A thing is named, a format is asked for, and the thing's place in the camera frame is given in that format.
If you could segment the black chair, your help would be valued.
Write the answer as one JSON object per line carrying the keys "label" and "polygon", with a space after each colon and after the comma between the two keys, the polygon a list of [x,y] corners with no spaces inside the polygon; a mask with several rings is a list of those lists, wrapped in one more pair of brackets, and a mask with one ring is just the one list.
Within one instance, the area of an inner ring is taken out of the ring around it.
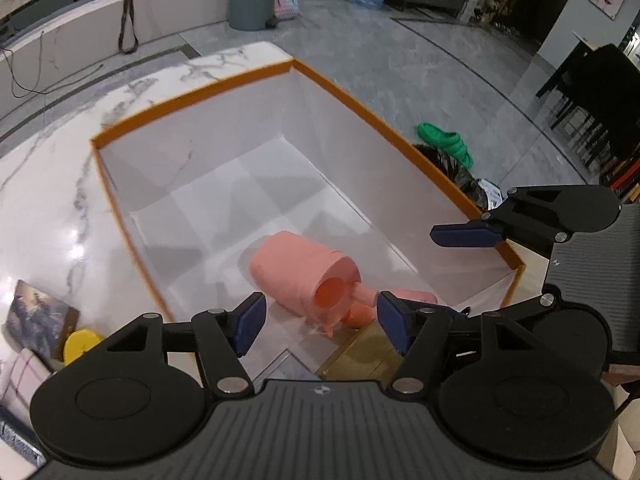
{"label": "black chair", "polygon": [[586,169],[598,166],[604,181],[617,166],[639,151],[639,67],[615,44],[590,47],[580,42],[538,90],[540,98],[558,90],[564,104],[552,128],[582,112],[573,130],[577,153],[585,153]]}

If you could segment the white tv console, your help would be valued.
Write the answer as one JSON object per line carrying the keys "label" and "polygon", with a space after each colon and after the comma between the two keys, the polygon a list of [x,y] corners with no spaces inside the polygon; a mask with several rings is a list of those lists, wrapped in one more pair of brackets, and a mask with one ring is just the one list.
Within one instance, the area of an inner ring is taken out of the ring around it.
{"label": "white tv console", "polygon": [[[142,44],[191,28],[222,22],[229,0],[134,0],[134,24]],[[1,55],[1,114],[59,81],[118,53],[122,2],[92,0],[75,6],[9,45]]]}

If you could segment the green slipper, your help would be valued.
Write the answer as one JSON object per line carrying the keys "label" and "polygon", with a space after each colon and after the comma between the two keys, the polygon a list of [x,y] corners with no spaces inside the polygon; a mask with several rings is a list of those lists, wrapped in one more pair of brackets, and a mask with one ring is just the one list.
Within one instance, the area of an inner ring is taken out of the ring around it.
{"label": "green slipper", "polygon": [[427,145],[443,150],[457,159],[464,168],[471,169],[473,167],[473,157],[459,133],[444,131],[429,122],[421,122],[416,127],[416,133]]}

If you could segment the pink bottle orange cap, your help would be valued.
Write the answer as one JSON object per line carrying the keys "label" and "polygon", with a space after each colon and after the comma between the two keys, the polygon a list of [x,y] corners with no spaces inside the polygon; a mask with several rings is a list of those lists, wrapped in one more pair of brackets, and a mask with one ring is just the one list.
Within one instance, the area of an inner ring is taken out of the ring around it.
{"label": "pink bottle orange cap", "polygon": [[341,322],[349,327],[366,327],[382,316],[383,321],[404,315],[413,304],[438,304],[437,297],[427,290],[385,289],[380,292],[361,283],[355,283],[348,294],[349,307]]}

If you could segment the illustrated card box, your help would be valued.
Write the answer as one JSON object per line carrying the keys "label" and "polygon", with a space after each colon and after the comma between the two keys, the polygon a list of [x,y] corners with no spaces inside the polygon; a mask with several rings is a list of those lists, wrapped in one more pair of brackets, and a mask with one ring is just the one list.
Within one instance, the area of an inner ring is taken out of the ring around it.
{"label": "illustrated card box", "polygon": [[76,308],[18,280],[3,333],[15,349],[28,349],[46,361],[62,362],[64,344],[78,320]]}

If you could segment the yellow tape measure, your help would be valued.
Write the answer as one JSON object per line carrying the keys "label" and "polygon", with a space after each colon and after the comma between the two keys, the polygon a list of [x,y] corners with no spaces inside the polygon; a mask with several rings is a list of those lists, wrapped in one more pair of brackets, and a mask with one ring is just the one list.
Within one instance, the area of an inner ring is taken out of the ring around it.
{"label": "yellow tape measure", "polygon": [[88,330],[88,328],[75,330],[66,338],[63,346],[64,365],[70,365],[102,341],[103,338],[93,330]]}

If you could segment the pink checkered bag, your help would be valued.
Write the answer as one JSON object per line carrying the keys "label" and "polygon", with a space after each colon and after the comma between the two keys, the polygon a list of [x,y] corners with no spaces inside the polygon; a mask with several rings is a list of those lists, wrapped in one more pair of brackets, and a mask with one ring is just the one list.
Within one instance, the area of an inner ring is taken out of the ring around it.
{"label": "pink checkered bag", "polygon": [[274,0],[273,13],[279,21],[297,18],[299,14],[298,0]]}

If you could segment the plaid fabric case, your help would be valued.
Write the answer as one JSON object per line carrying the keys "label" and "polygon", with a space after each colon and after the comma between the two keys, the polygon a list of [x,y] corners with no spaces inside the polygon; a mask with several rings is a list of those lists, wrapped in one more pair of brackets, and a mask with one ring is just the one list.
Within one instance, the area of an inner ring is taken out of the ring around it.
{"label": "plaid fabric case", "polygon": [[50,376],[49,367],[32,350],[13,353],[1,367],[1,405],[32,428],[29,415],[32,397]]}

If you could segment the pink plastic cup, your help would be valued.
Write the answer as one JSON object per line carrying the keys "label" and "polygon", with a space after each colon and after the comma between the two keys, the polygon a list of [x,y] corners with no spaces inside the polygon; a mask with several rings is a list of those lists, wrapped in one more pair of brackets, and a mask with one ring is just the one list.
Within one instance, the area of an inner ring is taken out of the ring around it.
{"label": "pink plastic cup", "polygon": [[264,294],[328,335],[348,313],[352,286],[361,281],[344,252],[288,231],[267,237],[248,270]]}

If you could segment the orange white storage box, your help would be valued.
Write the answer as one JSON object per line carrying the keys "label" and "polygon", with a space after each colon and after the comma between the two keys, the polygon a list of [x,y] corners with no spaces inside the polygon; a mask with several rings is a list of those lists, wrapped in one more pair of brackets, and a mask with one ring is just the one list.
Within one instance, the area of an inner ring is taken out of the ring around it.
{"label": "orange white storage box", "polygon": [[503,307],[524,272],[508,244],[445,249],[436,224],[476,206],[375,114],[297,60],[178,90],[92,140],[131,257],[171,321],[254,292],[248,263],[290,231],[355,261],[376,289]]}

